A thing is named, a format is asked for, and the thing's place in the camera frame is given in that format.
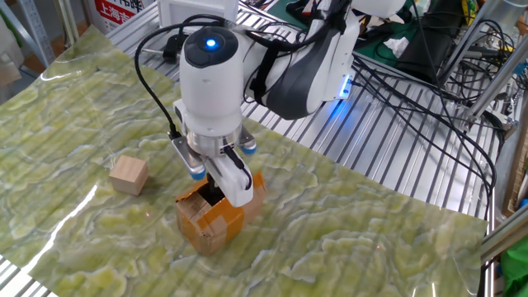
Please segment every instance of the green object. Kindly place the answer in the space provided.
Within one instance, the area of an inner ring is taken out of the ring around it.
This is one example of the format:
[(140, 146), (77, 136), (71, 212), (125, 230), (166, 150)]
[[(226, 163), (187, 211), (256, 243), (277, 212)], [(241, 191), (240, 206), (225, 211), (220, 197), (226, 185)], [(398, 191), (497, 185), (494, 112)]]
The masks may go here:
[(502, 253), (501, 268), (504, 275), (503, 297), (528, 296), (526, 289), (523, 290), (528, 283), (528, 236)]
[(11, 30), (13, 32), (13, 35), (15, 36), (16, 43), (19, 47), (22, 47), (22, 40), (20, 39), (20, 36), (18, 35), (17, 29), (15, 29), (15, 26), (7, 19), (7, 17), (3, 14), (2, 11), (0, 11), (0, 17), (2, 17), (3, 21), (6, 22), (7, 29)]

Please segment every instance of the red sign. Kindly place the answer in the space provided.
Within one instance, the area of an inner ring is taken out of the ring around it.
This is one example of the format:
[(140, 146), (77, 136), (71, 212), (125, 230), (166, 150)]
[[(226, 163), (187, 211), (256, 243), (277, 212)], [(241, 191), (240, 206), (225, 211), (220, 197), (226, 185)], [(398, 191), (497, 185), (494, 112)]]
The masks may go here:
[(128, 21), (135, 15), (134, 12), (129, 12), (123, 7), (118, 7), (117, 5), (109, 3), (105, 0), (95, 0), (95, 2), (96, 9), (102, 17), (119, 25), (125, 21)]

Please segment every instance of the cardboard box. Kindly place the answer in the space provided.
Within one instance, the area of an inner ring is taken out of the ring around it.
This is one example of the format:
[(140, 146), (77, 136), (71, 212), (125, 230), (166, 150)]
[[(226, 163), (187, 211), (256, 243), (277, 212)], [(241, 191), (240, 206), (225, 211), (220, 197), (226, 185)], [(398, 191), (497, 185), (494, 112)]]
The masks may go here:
[(87, 0), (92, 24), (103, 34), (140, 13), (156, 0)]
[(219, 197), (216, 203), (216, 197), (204, 198), (202, 195), (209, 193), (208, 188), (204, 179), (176, 198), (178, 227), (204, 256), (225, 245), (253, 221), (261, 213), (267, 193), (260, 172), (253, 176), (253, 200), (242, 207), (232, 207), (225, 197)]

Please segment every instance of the white plastic box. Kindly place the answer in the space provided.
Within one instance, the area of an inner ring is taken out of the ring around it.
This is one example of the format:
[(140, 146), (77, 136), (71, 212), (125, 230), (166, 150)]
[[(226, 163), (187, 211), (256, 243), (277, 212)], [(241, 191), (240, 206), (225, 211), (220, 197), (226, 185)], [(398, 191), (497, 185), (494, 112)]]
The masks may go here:
[(183, 23), (197, 14), (211, 14), (235, 21), (238, 0), (158, 0), (161, 27)]
[(103, 34), (140, 13), (156, 0), (89, 0), (92, 24)]

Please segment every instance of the small cardboard box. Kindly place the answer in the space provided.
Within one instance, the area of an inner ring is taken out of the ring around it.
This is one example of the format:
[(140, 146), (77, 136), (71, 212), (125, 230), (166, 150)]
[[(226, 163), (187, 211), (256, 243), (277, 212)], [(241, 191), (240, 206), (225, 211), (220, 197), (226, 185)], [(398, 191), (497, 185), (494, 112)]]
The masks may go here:
[(176, 198), (178, 227), (204, 256), (222, 247), (253, 221), (261, 213), (267, 193), (260, 172), (253, 176), (253, 200), (242, 207), (232, 207), (225, 197), (211, 205), (211, 199), (208, 202), (201, 195), (208, 186), (206, 179), (198, 181)]

